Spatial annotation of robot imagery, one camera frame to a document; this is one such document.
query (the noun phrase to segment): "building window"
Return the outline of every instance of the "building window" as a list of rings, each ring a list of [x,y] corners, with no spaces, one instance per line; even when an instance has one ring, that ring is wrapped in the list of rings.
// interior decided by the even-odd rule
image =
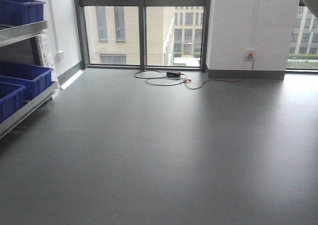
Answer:
[[[203,13],[201,13],[201,22],[200,22],[200,25],[203,24]]]
[[[304,13],[304,6],[299,6],[298,7],[298,14],[303,14]]]
[[[193,25],[193,13],[185,14],[185,25]]]
[[[100,63],[105,65],[125,65],[126,55],[100,55]]]
[[[303,34],[302,43],[308,43],[310,38],[310,34]]]
[[[174,14],[174,25],[178,25],[178,13]]]
[[[306,54],[306,52],[307,52],[307,47],[300,47],[299,54],[304,55],[304,54]]]
[[[201,52],[201,44],[198,44],[198,43],[194,44],[194,52]]]
[[[293,33],[292,43],[297,43],[297,39],[298,39],[298,33]]]
[[[195,13],[195,25],[199,24],[199,13]]]
[[[175,43],[174,44],[174,51],[175,52],[181,52],[181,43]]]
[[[115,24],[116,24],[116,40],[125,41],[125,17],[124,8],[122,6],[114,6]]]
[[[299,29],[301,23],[302,23],[302,19],[301,19],[301,18],[297,18],[297,19],[296,19],[296,24],[295,24],[295,29]]]
[[[180,25],[183,25],[183,13],[180,13]]]
[[[106,10],[104,6],[96,7],[98,40],[107,41]]]
[[[309,29],[310,28],[310,22],[311,22],[311,19],[306,19],[305,29]]]
[[[184,41],[185,42],[192,42],[192,29],[185,29],[184,30]]]
[[[201,41],[202,40],[202,29],[195,29],[194,40],[195,41]]]
[[[174,30],[174,40],[182,40],[182,29],[175,29]]]
[[[309,49],[309,54],[316,55],[317,54],[317,47],[311,47]]]
[[[290,50],[289,50],[289,53],[290,53],[290,54],[294,54],[294,53],[295,53],[295,50],[296,50],[295,47],[291,47]]]
[[[184,44],[183,54],[184,55],[192,55],[192,45],[191,44]]]
[[[318,29],[318,19],[315,18],[313,22],[313,29],[317,30]]]
[[[312,43],[318,43],[318,34],[314,34]]]

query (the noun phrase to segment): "power cord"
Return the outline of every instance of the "power cord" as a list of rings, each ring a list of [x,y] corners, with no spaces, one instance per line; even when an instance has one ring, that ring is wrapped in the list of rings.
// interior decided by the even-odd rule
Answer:
[[[208,79],[208,80],[205,80],[201,86],[199,87],[196,87],[196,88],[191,88],[189,87],[188,85],[186,85],[188,82],[184,82],[184,86],[189,89],[189,90],[197,90],[197,89],[200,89],[203,87],[204,84],[206,84],[207,82],[209,81],[220,81],[220,82],[241,82],[243,80],[246,80],[246,79],[249,79],[253,73],[254,73],[254,56],[253,54],[250,54],[249,57],[252,59],[252,69],[250,71],[250,73],[246,76],[246,77],[243,77],[243,78],[240,78],[240,79],[236,79],[236,80],[227,80],[227,79],[215,79],[215,78],[211,78],[211,79]]]
[[[208,80],[205,80],[201,86],[199,87],[196,87],[196,88],[192,88],[192,87],[189,87],[187,85],[187,83],[191,82],[191,79],[188,78],[188,76],[186,74],[179,74],[180,76],[183,75],[184,77],[181,78],[181,77],[173,77],[173,76],[164,76],[163,74],[167,74],[168,75],[168,72],[169,71],[157,71],[157,70],[145,70],[145,71],[140,71],[140,72],[137,72],[134,74],[134,77],[135,78],[141,78],[141,79],[145,79],[145,83],[149,84],[149,85],[153,85],[153,86],[176,86],[176,85],[180,85],[180,84],[183,84],[184,83],[184,86],[189,89],[189,90],[197,90],[197,89],[200,89],[203,87],[204,84],[206,84],[207,82],[210,82],[210,81],[220,81],[220,82],[241,82],[243,80],[246,80],[248,78],[250,78],[253,73],[254,73],[254,55],[253,53],[250,53],[249,54],[249,57],[252,59],[252,69],[250,71],[250,73],[246,76],[246,77],[243,77],[243,78],[240,78],[240,79],[236,79],[236,80],[227,80],[227,79],[214,79],[214,78],[211,78],[211,79],[208,79]],[[156,73],[159,73],[161,74],[162,76],[158,76],[158,77],[142,77],[142,76],[138,76],[139,74],[141,73],[144,73],[144,72],[156,72]],[[157,83],[153,83],[153,82],[150,82],[151,80],[153,79],[168,79],[168,80],[174,80],[174,81],[178,81],[178,83],[173,83],[173,84],[157,84]]]
[[[145,79],[145,83],[149,84],[149,85],[153,85],[153,86],[176,86],[176,85],[180,85],[180,84],[183,84],[185,80],[187,80],[188,76],[185,75],[185,74],[181,74],[180,75],[183,75],[184,77],[183,78],[179,78],[179,77],[172,77],[172,76],[158,76],[158,77],[143,77],[143,76],[138,76],[139,74],[141,73],[144,73],[144,72],[156,72],[156,73],[160,73],[160,74],[167,74],[168,71],[157,71],[157,70],[145,70],[145,71],[140,71],[140,72],[137,72],[134,74],[134,77],[135,78],[141,78],[141,79]],[[167,79],[167,80],[174,80],[174,81],[178,81],[178,83],[173,83],[173,84],[158,84],[158,83],[153,83],[151,82],[151,80],[153,79]]]

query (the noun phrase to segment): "glass pane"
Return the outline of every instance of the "glass pane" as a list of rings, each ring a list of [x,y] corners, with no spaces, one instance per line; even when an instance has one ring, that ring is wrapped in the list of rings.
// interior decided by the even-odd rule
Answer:
[[[140,65],[138,7],[85,6],[91,64]]]
[[[318,70],[318,18],[305,6],[298,8],[287,68]]]
[[[147,7],[147,64],[199,67],[203,10]]]

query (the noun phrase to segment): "white wall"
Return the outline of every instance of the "white wall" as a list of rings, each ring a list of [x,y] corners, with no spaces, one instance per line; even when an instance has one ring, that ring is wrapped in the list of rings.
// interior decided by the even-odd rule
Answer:
[[[207,65],[210,70],[284,71],[299,0],[212,0]]]
[[[44,18],[48,20],[50,50],[57,75],[61,75],[81,61],[74,0],[42,1],[46,2]],[[58,51],[64,51],[61,60],[56,55]]]

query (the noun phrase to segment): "floor-to-ceiling window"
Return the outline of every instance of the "floor-to-ceiling window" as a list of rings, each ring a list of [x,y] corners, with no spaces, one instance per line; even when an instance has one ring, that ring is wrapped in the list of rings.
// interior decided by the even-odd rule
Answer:
[[[318,18],[299,6],[287,69],[318,70]]]
[[[210,1],[79,0],[86,65],[199,69]]]

